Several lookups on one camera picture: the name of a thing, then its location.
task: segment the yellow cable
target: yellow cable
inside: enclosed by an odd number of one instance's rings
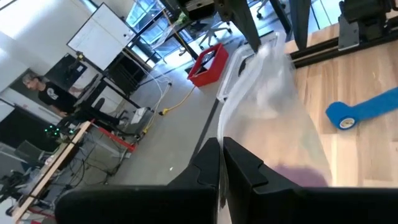
[[[167,88],[166,88],[166,90],[165,90],[165,92],[164,92],[164,94],[166,94],[167,92],[168,92],[168,90],[169,90],[169,88],[170,88],[170,86],[168,85],[167,86]],[[148,129],[153,125],[153,123],[154,123],[154,121],[155,121],[155,117],[156,117],[156,114],[154,114],[154,116],[150,119],[150,121],[149,121],[149,123],[147,124],[147,126],[144,128],[144,130],[142,131],[144,134],[146,134],[147,132],[148,132]]]
[[[193,90],[194,90],[195,88],[196,88],[196,87],[194,86],[194,87],[191,89],[191,91],[189,91],[189,93],[184,97],[184,99],[183,99],[181,102],[177,103],[175,106],[172,106],[172,107],[170,107],[170,108],[164,108],[164,109],[162,110],[162,112],[160,113],[160,115],[166,115],[169,111],[171,111],[171,110],[173,110],[173,109],[175,109],[175,108],[181,106],[181,104],[182,104],[186,99],[188,99],[188,97],[191,95],[191,93],[193,92]]]

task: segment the whiteboard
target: whiteboard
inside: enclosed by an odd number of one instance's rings
[[[67,45],[105,70],[134,36],[130,27],[102,3]]]

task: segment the gray hair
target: gray hair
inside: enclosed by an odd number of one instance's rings
[[[35,78],[37,78],[39,81],[42,81],[40,76],[37,76],[37,75],[29,72],[28,74],[26,74],[22,77],[22,82],[26,85]]]

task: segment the black t-shirt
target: black t-shirt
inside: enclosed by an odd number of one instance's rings
[[[46,105],[52,105],[66,113],[74,112],[73,105],[77,101],[72,94],[52,82],[45,84],[45,90],[39,92],[39,99]]]

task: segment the white wall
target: white wall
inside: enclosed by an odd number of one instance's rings
[[[90,15],[80,0],[18,0],[0,11],[0,95],[26,69],[45,75],[66,53],[74,55],[66,44]],[[18,100],[11,103],[31,103]]]
[[[66,43],[89,16],[77,0],[18,0],[0,11],[0,31],[41,58],[35,72],[44,75],[66,53],[74,55]]]
[[[0,49],[0,92],[18,78],[28,66]]]
[[[119,17],[124,16],[124,18],[127,18],[134,4],[134,0],[93,0],[93,2],[97,4],[97,6],[100,6],[101,3],[104,2],[116,15]]]

